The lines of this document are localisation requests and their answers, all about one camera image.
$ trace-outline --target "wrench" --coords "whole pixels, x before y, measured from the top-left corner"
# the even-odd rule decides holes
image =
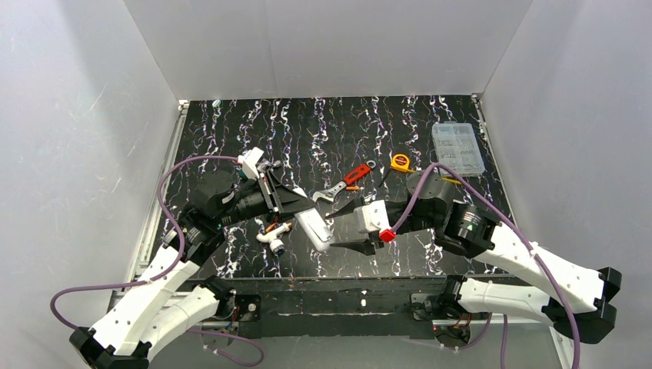
[[[335,196],[337,196],[342,190],[347,186],[352,185],[360,178],[363,178],[365,175],[368,175],[371,172],[371,169],[376,168],[376,162],[373,160],[367,160],[364,164],[361,164],[357,168],[351,171],[348,175],[344,177],[339,183],[337,183],[333,188],[328,190],[317,191],[312,195],[312,201],[317,202],[317,200],[324,200],[326,202],[333,203]]]

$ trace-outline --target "wire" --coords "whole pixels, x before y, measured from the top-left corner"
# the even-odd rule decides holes
[[[452,325],[445,325],[445,327],[458,328],[458,325],[460,324],[461,321],[462,321],[462,315],[460,315],[460,317],[457,319],[457,321],[455,322],[455,324],[452,324]]]
[[[414,310],[414,311],[412,311],[412,312],[415,313],[418,317],[420,317],[421,319],[423,319],[423,320],[425,320],[425,321],[432,321],[432,320],[434,320],[433,317],[429,317],[429,316],[426,315],[425,313],[421,312],[421,310]]]
[[[233,316],[233,313],[235,313],[235,307],[231,309],[231,313],[225,317],[216,317],[219,321],[225,321],[229,319],[230,317]]]
[[[503,342],[501,343],[501,369],[505,369],[505,352],[507,351],[507,314],[503,314]]]
[[[446,178],[446,177],[441,177],[442,181],[450,182],[455,185],[461,185],[462,183],[460,181],[455,181],[454,179]]]
[[[523,245],[525,245],[525,248],[527,248],[528,251],[533,251],[534,248],[530,244],[530,241],[525,237],[525,234],[523,231],[521,231],[515,224],[512,222],[505,214],[503,214],[498,208],[496,208],[489,200],[484,198],[478,192],[473,186],[468,184],[459,174],[455,173],[452,169],[450,169],[447,165],[444,165],[442,163],[431,163],[428,165],[428,167],[425,169],[424,175],[421,176],[419,179],[419,183],[417,184],[417,187],[414,189],[414,195],[410,198],[410,202],[407,203],[407,207],[403,211],[403,214],[399,217],[398,221],[396,224],[394,224],[391,228],[391,231],[396,233],[396,230],[399,229],[399,227],[403,224],[403,222],[408,218],[408,215],[412,211],[412,208],[414,207],[414,203],[416,202],[419,193],[421,193],[421,189],[424,187],[424,183],[426,182],[427,177],[434,171],[435,168],[440,168],[449,173],[450,175],[453,176],[453,178],[457,179],[462,185],[470,192],[472,193],[473,196],[478,198],[483,204],[489,208],[489,210],[493,211],[500,220],[505,223],[514,233],[518,236],[518,239],[521,240]],[[564,295],[564,292],[561,290],[561,287],[557,283],[557,280],[554,278],[552,275],[552,272],[546,265],[546,263],[541,259],[541,256],[538,254],[534,254],[534,260],[539,264],[539,267],[541,268],[542,271],[546,274],[546,277],[550,281],[555,294],[559,297],[559,302],[561,302],[562,306],[564,306],[564,311],[566,312],[566,315],[568,316],[568,320],[570,322],[570,330],[573,333],[573,342],[574,342],[574,347],[573,347],[573,365],[571,366],[572,369],[578,369],[580,367],[580,332],[577,329],[577,322],[575,321],[575,316],[573,315],[573,311],[571,310],[571,306],[568,304],[568,299],[566,299],[566,296]]]
[[[227,331],[233,325],[233,323],[235,323],[235,320],[238,319],[238,313],[240,312],[240,307],[238,306],[238,308],[234,309],[234,311],[235,311],[235,314],[233,314],[233,318],[231,319],[231,322],[229,324],[227,324],[227,326],[225,327],[225,329]]]
[[[494,316],[494,313],[489,313],[489,316],[487,317],[487,323],[482,327],[482,331],[480,334],[469,344],[466,346],[458,347],[458,350],[467,350],[473,346],[475,346],[480,340],[484,337],[484,335],[487,333],[487,330],[489,329],[489,325],[491,324],[491,317]]]
[[[247,344],[250,344],[253,347],[256,347],[258,349],[258,352],[261,353],[261,357],[258,360],[254,361],[254,362],[247,362],[247,361],[242,361],[242,360],[238,359],[237,357],[235,357],[234,355],[231,355],[228,352],[224,352],[224,351],[222,351],[222,350],[220,350],[220,349],[218,349],[216,347],[206,345],[206,347],[210,348],[211,350],[217,352],[218,354],[226,357],[228,360],[233,361],[234,363],[236,363],[238,365],[242,365],[243,367],[255,367],[256,365],[262,363],[263,360],[264,360],[264,350],[263,350],[262,345],[259,344],[256,341],[252,341],[252,340],[250,340],[248,338],[236,336],[236,335],[233,335],[233,334],[220,333],[220,332],[202,331],[200,329],[188,329],[188,332],[195,333],[195,334],[200,334],[200,335],[201,334],[207,334],[209,336],[233,338],[236,341],[242,341],[242,342],[245,342]]]
[[[469,316],[467,318],[467,323],[465,325],[463,325],[462,327],[468,327],[470,323],[471,323],[471,313],[469,313]]]

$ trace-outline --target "tape measure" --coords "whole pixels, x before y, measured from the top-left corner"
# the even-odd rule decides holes
[[[403,155],[403,154],[394,155],[394,157],[391,159],[390,167],[395,171],[402,171],[404,173],[414,173],[414,171],[410,169],[410,158],[408,158],[407,155]]]

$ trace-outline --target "black table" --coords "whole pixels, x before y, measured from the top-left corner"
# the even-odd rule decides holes
[[[331,187],[361,162],[375,160],[378,168],[360,183],[363,191],[342,193],[332,206],[319,202],[319,211],[325,214],[359,195],[391,201],[405,199],[407,175],[392,172],[379,190],[375,190],[376,184],[388,170],[394,154],[408,155],[412,168],[425,168],[436,161],[431,129],[433,124],[445,121],[473,125],[487,170],[481,177],[468,180],[510,215],[470,96],[233,100],[220,101],[215,107],[213,101],[193,101],[175,160],[194,155],[237,156],[258,146],[265,151],[265,158],[283,161],[278,175],[284,184],[301,187],[308,195]],[[182,209],[201,173],[217,166],[230,168],[230,164],[196,163],[172,175],[167,199],[173,214]],[[459,186],[457,199],[475,200]],[[229,228],[228,244],[213,254],[195,278],[215,274],[224,278],[394,277],[497,271],[489,265],[443,253],[433,243],[431,231],[398,236],[375,256],[367,257],[340,248],[316,252],[298,226],[285,242],[286,253],[277,258],[255,240],[261,227],[261,221],[249,221]],[[158,234],[162,237],[169,228],[162,219]],[[346,220],[336,221],[334,233],[339,238],[352,238],[356,235],[353,228]]]

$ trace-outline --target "white backdrop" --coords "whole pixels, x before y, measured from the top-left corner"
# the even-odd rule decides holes
[[[88,367],[50,298],[125,281],[178,103],[122,1],[1,3],[0,367]],[[110,293],[59,307],[88,326]]]
[[[582,367],[652,362],[652,4],[535,0],[482,98],[519,225],[623,272],[616,328]]]
[[[466,94],[531,0],[125,0],[179,99]]]

